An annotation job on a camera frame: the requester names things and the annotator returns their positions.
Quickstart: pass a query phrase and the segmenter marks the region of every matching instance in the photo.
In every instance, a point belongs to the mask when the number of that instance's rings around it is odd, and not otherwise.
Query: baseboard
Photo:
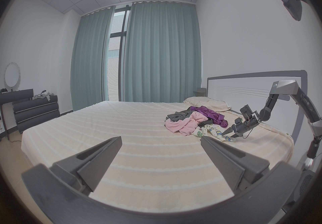
[[[64,115],[66,115],[67,113],[71,113],[71,112],[73,112],[73,110],[70,110],[70,111],[64,112],[64,113],[62,113],[62,114],[61,114],[61,116],[64,116]]]
[[[15,132],[17,130],[18,130],[18,127],[17,126],[14,126],[14,127],[10,128],[10,129],[8,129],[7,132],[9,134],[11,134],[11,133],[13,133],[13,132]],[[5,136],[6,136],[6,132],[0,133],[0,138],[4,138]]]

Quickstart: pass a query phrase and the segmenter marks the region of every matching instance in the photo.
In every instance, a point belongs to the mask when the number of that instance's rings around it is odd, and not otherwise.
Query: white wall
[[[202,87],[207,86],[207,77],[304,69],[308,96],[322,114],[322,28],[313,9],[305,3],[302,6],[298,22],[281,0],[198,0]],[[312,138],[305,118],[292,165]]]
[[[70,90],[68,60],[79,20],[77,13],[64,15],[41,0],[15,0],[0,26],[0,77],[15,62],[21,73],[18,90],[33,88],[38,94],[46,89],[58,95],[61,113],[71,109],[70,94],[60,96],[57,87]],[[61,73],[68,73],[64,81],[57,80]],[[5,87],[3,78],[0,87]],[[11,103],[4,105],[4,116],[8,129],[16,126]]]

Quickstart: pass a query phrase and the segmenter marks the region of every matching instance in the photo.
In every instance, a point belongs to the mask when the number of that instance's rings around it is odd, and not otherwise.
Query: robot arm
[[[235,124],[228,128],[223,134],[234,132],[235,134],[232,137],[242,137],[245,132],[259,125],[260,122],[268,121],[271,116],[271,111],[278,99],[278,96],[282,94],[286,94],[292,97],[296,104],[303,109],[305,116],[308,118],[314,139],[311,142],[307,156],[310,159],[314,159],[316,157],[316,152],[322,139],[322,119],[313,103],[299,87],[296,80],[282,80],[274,82],[270,91],[270,95],[266,101],[266,105],[260,111],[259,115],[257,111],[252,112],[250,107],[248,105],[245,105],[240,109],[240,112],[243,114],[245,121],[242,122],[241,118],[236,119]]]

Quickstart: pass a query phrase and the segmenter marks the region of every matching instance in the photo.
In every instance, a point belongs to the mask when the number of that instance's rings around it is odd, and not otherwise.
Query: purple garment
[[[225,116],[223,116],[222,114],[219,114],[211,109],[208,109],[205,106],[201,106],[201,107],[191,106],[190,110],[195,110],[197,112],[200,112],[204,116],[213,119],[214,124],[217,124],[221,127],[228,127],[228,122],[226,120],[224,120]]]

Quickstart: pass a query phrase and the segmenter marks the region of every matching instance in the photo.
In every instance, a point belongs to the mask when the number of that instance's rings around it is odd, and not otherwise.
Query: desk leg
[[[3,111],[2,111],[2,104],[0,105],[0,112],[1,112],[1,116],[2,116],[2,123],[3,123],[3,126],[5,128],[5,136],[8,138],[9,140],[9,133],[7,131],[7,127],[6,127],[6,123],[5,123],[5,118],[3,116]]]

